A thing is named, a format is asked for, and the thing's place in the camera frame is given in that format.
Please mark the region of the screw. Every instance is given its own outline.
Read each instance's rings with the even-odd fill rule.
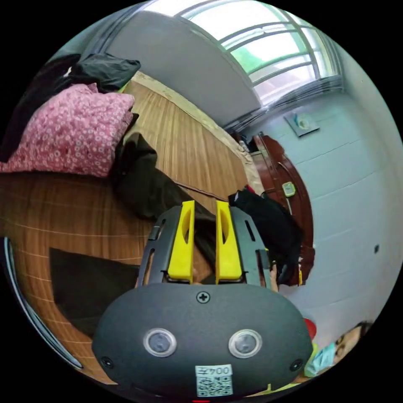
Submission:
[[[102,365],[107,367],[108,369],[113,369],[113,367],[114,367],[113,361],[108,357],[102,357],[101,362],[102,362]]]
[[[206,293],[205,291],[201,291],[201,292],[197,293],[196,299],[201,304],[206,304],[207,302],[210,301],[210,294]]]

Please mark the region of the window frame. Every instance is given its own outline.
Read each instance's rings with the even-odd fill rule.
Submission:
[[[151,5],[152,3],[159,1],[159,0],[151,0],[148,3],[146,3],[146,5],[144,6],[144,10],[147,6]],[[314,26],[310,25],[309,23],[307,23],[308,25],[305,24],[299,24],[298,22],[296,22],[294,20],[294,18],[291,16],[290,13],[288,13],[285,10],[279,9],[275,6],[272,5],[268,5],[268,4],[264,4],[265,6],[267,6],[275,15],[279,16],[280,20],[283,21],[275,21],[275,22],[268,22],[268,23],[262,23],[262,24],[256,24],[256,25],[252,25],[249,26],[247,28],[243,28],[240,29],[236,32],[233,32],[230,35],[225,36],[224,38],[217,40],[216,38],[214,38],[209,32],[207,32],[205,29],[203,29],[202,27],[200,27],[199,25],[197,25],[196,23],[192,22],[189,18],[192,18],[193,16],[196,16],[204,11],[210,10],[212,8],[215,8],[219,5],[223,5],[223,4],[228,4],[228,3],[237,3],[237,2],[241,2],[241,1],[248,1],[248,0],[205,0],[202,1],[198,4],[195,4],[193,6],[190,6],[186,9],[183,9],[182,11],[177,12],[173,17],[171,18],[175,18],[179,21],[181,21],[182,23],[186,24],[193,32],[198,33],[199,35],[205,37],[205,39],[207,39],[208,41],[210,41],[215,47],[217,47],[218,49],[221,50],[221,52],[223,53],[223,56],[226,58],[226,60],[238,71],[238,73],[242,76],[243,80],[248,84],[248,86],[251,87],[251,89],[253,90],[253,92],[255,93],[257,99],[260,101],[261,105],[264,106],[261,97],[257,94],[255,87],[259,84],[261,84],[262,82],[272,79],[274,77],[276,77],[277,75],[286,73],[287,71],[292,71],[293,69],[299,68],[299,67],[303,67],[303,66],[309,66],[311,65],[314,71],[314,75],[315,75],[315,80],[320,80],[324,77],[321,77],[320,75],[320,71],[319,71],[319,64],[318,61],[316,59],[316,55],[315,52],[319,52],[322,57],[324,59],[328,58],[330,61],[330,65],[332,67],[333,70],[337,71],[341,71],[341,66],[339,63],[337,63],[337,61],[334,59],[334,57],[331,55],[330,52],[325,52],[323,49],[321,49],[319,47],[312,47],[307,36],[304,34],[302,29],[310,29],[316,32],[316,34],[318,35],[319,39],[322,41],[324,47],[325,47],[325,51],[326,48],[329,46],[328,41],[324,38],[323,33],[315,28]],[[290,29],[284,29],[284,30],[279,30],[279,31],[275,31],[275,32],[262,32],[261,35],[256,35],[252,38],[247,38],[244,41],[240,41],[239,43],[237,43],[236,45],[234,45],[233,47],[230,47],[228,49],[226,49],[223,44],[225,42],[227,42],[228,40],[235,38],[238,35],[241,34],[247,34],[250,31],[253,31],[255,29],[259,29],[259,28],[263,28],[263,27],[267,27],[267,26],[272,26],[272,25],[289,25]],[[231,52],[233,52],[234,50],[248,44],[248,43],[252,43],[255,40],[261,39],[261,38],[265,38],[265,37],[269,37],[272,35],[277,35],[277,34],[283,34],[283,33],[291,33],[291,34],[297,34],[299,39],[301,40],[301,43],[304,45],[305,50],[304,51],[300,51],[298,53],[293,53],[293,54],[289,54],[289,55],[285,55],[285,56],[281,56],[279,58],[273,59],[273,60],[269,60],[266,63],[263,63],[259,66],[257,66],[256,68],[254,68],[253,70],[246,72],[243,67],[241,66],[241,64],[237,61],[237,59],[231,54]],[[311,59],[310,62],[304,62],[304,63],[299,63],[290,67],[286,67],[283,68],[281,70],[276,71],[275,73],[269,74],[265,77],[262,77],[261,79],[259,79],[258,81],[253,82],[252,79],[249,77],[252,73],[257,72],[258,70],[261,70],[265,67],[268,67],[272,64],[276,64],[278,62],[287,60],[287,59],[291,59],[293,57],[296,56],[305,56],[308,55]]]

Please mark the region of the bed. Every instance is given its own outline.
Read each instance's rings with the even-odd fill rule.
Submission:
[[[249,154],[208,116],[160,82],[137,72],[124,89],[133,94],[133,128],[157,151],[157,168],[215,212],[215,197],[249,184],[264,188]],[[91,339],[58,311],[49,248],[139,264],[152,223],[133,219],[107,180],[54,173],[0,175],[0,236],[10,238],[20,288],[50,331],[83,365],[82,372],[113,384],[96,361]],[[211,274],[194,252],[194,281]]]

